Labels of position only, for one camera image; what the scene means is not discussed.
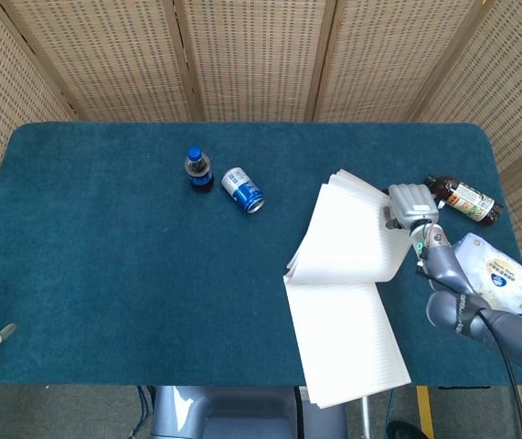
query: amber glass bottle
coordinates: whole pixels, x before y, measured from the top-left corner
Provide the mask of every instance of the amber glass bottle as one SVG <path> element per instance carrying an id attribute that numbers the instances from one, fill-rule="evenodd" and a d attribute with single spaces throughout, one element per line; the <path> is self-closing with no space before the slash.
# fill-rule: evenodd
<path id="1" fill-rule="evenodd" d="M 495 223 L 504 207 L 487 195 L 469 187 L 457 178 L 428 176 L 425 185 L 438 201 L 444 201 L 484 226 Z"/>

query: plastic bottle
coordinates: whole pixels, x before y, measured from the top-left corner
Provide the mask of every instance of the plastic bottle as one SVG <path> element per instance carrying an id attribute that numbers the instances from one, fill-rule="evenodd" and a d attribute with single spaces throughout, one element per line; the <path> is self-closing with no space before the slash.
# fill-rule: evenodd
<path id="1" fill-rule="evenodd" d="M 197 146 L 187 150 L 186 172 L 189 182 L 196 192 L 209 192 L 214 187 L 214 175 L 207 155 Z"/>
<path id="2" fill-rule="evenodd" d="M 449 204 L 484 226 L 494 224 L 504 210 L 502 204 L 457 178 L 428 176 L 425 185 L 440 203 Z"/>

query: stack of paper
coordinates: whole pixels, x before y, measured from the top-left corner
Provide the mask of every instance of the stack of paper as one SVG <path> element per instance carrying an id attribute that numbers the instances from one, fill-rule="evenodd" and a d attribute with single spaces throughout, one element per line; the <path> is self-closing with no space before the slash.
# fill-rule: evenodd
<path id="1" fill-rule="evenodd" d="M 388 230 L 389 197 L 340 171 L 322 185 L 284 277 L 309 399 L 329 407 L 410 383 L 374 282 L 395 275 L 410 247 Z"/>

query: blue felt surface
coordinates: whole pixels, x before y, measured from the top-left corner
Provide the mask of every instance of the blue felt surface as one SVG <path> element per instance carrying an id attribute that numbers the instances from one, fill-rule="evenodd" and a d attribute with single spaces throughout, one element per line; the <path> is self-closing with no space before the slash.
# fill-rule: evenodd
<path id="1" fill-rule="evenodd" d="M 212 160 L 209 194 L 188 184 L 191 145 Z M 232 166 L 265 192 L 259 213 L 219 184 Z M 340 168 L 380 188 L 451 174 L 504 200 L 470 124 L 19 128 L 0 172 L 0 326 L 18 324 L 0 346 L 0 382 L 303 383 L 282 275 Z M 452 242 L 473 231 L 519 259 L 507 214 L 484 228 L 444 209 L 442 225 Z M 431 290 L 414 268 L 411 252 L 378 285 L 413 383 L 507 383 L 498 355 L 428 323 Z"/>

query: shoe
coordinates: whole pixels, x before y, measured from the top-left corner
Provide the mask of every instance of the shoe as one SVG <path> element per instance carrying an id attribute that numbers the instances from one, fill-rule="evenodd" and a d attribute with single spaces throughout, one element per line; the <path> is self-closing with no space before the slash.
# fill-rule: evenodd
<path id="1" fill-rule="evenodd" d="M 391 421 L 387 427 L 387 437 L 389 439 L 429 439 L 419 428 L 403 421 Z"/>

